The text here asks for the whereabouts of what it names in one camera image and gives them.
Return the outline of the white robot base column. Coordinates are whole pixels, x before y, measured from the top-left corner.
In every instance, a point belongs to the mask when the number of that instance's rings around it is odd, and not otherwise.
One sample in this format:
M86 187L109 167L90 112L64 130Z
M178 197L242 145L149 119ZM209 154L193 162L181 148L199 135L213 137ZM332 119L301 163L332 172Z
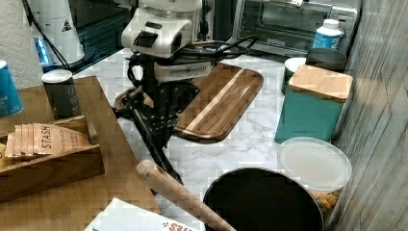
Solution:
M85 56L68 0L28 0L32 33L42 66L74 64Z

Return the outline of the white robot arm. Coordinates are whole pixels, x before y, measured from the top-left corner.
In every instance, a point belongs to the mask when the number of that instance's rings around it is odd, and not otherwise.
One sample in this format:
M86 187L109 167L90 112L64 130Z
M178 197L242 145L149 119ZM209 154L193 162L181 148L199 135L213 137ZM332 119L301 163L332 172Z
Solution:
M128 78L134 89L125 93L122 112L137 126L154 162L176 181L163 149L178 122L178 115L199 94L192 79L204 77L212 62L182 53L193 46L202 0L139 0L122 33L122 45L134 51Z

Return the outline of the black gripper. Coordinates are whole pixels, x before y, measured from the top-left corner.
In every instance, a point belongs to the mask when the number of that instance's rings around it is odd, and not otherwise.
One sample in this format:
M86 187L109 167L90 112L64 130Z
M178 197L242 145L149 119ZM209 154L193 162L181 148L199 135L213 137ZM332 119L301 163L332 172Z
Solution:
M192 81L210 74L213 62L161 65L154 60L128 58L127 77L133 87L125 91L115 108L119 116L130 118L138 128L154 162L178 183L163 147L200 88Z

